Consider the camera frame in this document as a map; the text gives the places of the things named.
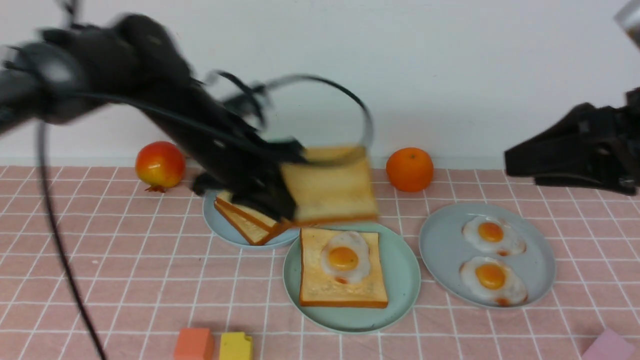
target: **bread slice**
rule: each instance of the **bread slice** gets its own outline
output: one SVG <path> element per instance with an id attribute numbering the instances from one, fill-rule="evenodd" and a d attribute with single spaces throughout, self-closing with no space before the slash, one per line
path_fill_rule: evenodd
<path id="1" fill-rule="evenodd" d="M 375 307 L 388 306 L 387 289 L 380 263 L 378 233 L 359 233 L 369 246 L 369 275 L 355 284 L 343 284 L 328 275 L 321 265 L 321 253 L 329 240 L 342 231 L 304 228 L 300 231 L 302 271 L 301 306 Z"/>
<path id="2" fill-rule="evenodd" d="M 231 203 L 231 196 L 232 194 L 230 192 L 222 191 L 216 197 L 216 203 L 222 208 L 237 213 L 266 231 L 274 231 L 281 225 L 279 222 L 273 220 L 260 211 L 249 208 L 248 206 Z"/>
<path id="3" fill-rule="evenodd" d="M 378 202 L 371 184 L 371 166 L 363 147 L 309 148 L 309 160 L 330 160 L 352 151 L 362 159 L 336 167 L 283 164 L 280 167 L 287 189 L 296 202 L 294 225 L 378 219 Z"/>
<path id="4" fill-rule="evenodd" d="M 264 245 L 269 242 L 269 240 L 275 238 L 276 236 L 282 234 L 287 230 L 285 226 L 278 226 L 272 231 L 267 231 L 249 221 L 248 219 L 242 217 L 238 213 L 220 206 L 220 204 L 218 204 L 217 202 L 215 202 L 213 206 L 251 245 Z"/>

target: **pink block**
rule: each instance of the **pink block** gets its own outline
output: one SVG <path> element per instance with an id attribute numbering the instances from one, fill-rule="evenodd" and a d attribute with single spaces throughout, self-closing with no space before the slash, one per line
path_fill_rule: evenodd
<path id="1" fill-rule="evenodd" d="M 636 347 L 613 330 L 606 329 L 582 355 L 582 360 L 627 360 Z"/>

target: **white wall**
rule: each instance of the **white wall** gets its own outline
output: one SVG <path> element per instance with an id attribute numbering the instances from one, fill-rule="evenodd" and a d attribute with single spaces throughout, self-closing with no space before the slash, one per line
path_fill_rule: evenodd
<path id="1" fill-rule="evenodd" d="M 375 157 L 412 145 L 446 160 L 440 164 L 479 157 L 471 164 L 499 167 L 505 149 L 573 105 L 621 106 L 623 93 L 640 86 L 640 52 L 612 20 L 625 3 L 88 0 L 82 19 L 105 24 L 119 12 L 145 13 L 170 29 L 200 78 L 213 68 L 247 82 L 288 72 L 331 78 L 370 106 Z M 61 21 L 53 0 L 3 1 L 0 13 L 0 44 Z M 300 85 L 274 100 L 268 136 L 293 134 L 307 144 L 359 137 L 357 107 L 329 88 Z M 0 163 L 30 159 L 33 137 L 26 126 L 0 138 Z M 56 128 L 51 156 L 128 163 L 159 138 L 135 110 L 110 108 Z"/>

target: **grid pattern tablecloth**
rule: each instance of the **grid pattern tablecloth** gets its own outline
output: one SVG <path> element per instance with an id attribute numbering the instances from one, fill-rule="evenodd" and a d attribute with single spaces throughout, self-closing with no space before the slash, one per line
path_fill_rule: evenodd
<path id="1" fill-rule="evenodd" d="M 36 173 L 0 167 L 0 174 L 0 359 L 93 359 L 49 239 Z M 537 188 L 480 170 L 437 170 L 424 193 L 408 194 L 375 170 L 380 221 L 416 256 L 430 213 L 487 201 L 547 236 L 557 281 L 535 306 L 487 311 L 449 296 L 420 262 L 422 287 L 408 316 L 379 334 L 339 336 L 290 304 L 282 283 L 286 249 L 240 251 L 222 242 L 186 186 L 147 193 L 131 168 L 54 168 L 51 178 L 67 254 L 111 359 L 172 359 L 187 326 L 209 327 L 217 340 L 245 331 L 256 360 L 571 360 L 605 327 L 640 347 L 635 199 Z"/>

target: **gray plate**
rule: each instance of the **gray plate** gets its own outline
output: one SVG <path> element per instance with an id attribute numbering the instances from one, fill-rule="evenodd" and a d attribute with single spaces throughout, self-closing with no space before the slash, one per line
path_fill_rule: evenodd
<path id="1" fill-rule="evenodd" d="M 462 227 L 477 215 L 503 218 L 526 241 L 527 250 L 514 256 L 485 254 L 469 244 Z M 527 286 L 526 302 L 507 307 L 531 305 L 544 297 L 556 279 L 556 258 L 544 235 L 530 222 L 499 206 L 489 204 L 454 204 L 431 215 L 420 231 L 420 255 L 435 280 L 459 298 L 477 306 L 504 308 L 478 299 L 462 283 L 460 266 L 474 256 L 488 256 L 504 261 Z"/>
<path id="2" fill-rule="evenodd" d="M 385 309 L 300 306 L 300 241 L 291 245 L 282 277 L 291 302 L 309 320 L 341 334 L 367 334 L 400 321 L 415 304 L 420 292 L 420 264 L 402 236 L 374 223 L 323 226 L 326 229 L 380 233 L 380 263 L 389 305 Z"/>
<path id="3" fill-rule="evenodd" d="M 255 246 L 249 244 L 244 237 L 233 227 L 222 214 L 216 210 L 213 203 L 216 201 L 217 192 L 207 192 L 202 203 L 202 213 L 207 225 L 225 242 L 244 249 L 273 250 L 284 247 L 295 241 L 300 235 L 299 229 L 290 229 L 271 239 L 264 245 Z"/>

